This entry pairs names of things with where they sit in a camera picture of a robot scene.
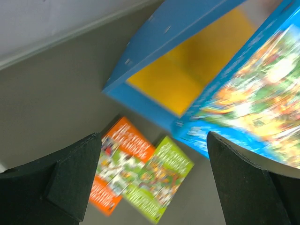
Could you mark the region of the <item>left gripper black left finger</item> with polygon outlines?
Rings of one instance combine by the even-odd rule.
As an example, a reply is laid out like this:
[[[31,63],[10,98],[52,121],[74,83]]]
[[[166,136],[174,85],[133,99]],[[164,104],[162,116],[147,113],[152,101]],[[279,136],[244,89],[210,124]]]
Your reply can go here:
[[[100,133],[0,174],[2,225],[77,225],[84,220],[101,151]]]

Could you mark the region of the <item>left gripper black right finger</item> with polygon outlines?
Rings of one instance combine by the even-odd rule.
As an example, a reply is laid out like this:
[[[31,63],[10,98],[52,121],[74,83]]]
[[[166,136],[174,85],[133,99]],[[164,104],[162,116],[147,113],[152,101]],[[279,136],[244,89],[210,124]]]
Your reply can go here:
[[[215,132],[207,148],[228,225],[298,225],[300,171],[242,148]]]

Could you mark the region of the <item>light blue 26-storey book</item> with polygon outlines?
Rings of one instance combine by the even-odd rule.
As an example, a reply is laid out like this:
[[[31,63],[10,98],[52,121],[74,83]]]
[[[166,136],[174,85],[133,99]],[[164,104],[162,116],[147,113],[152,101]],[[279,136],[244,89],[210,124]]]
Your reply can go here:
[[[173,127],[204,155],[209,132],[299,168],[299,1],[284,0]]]

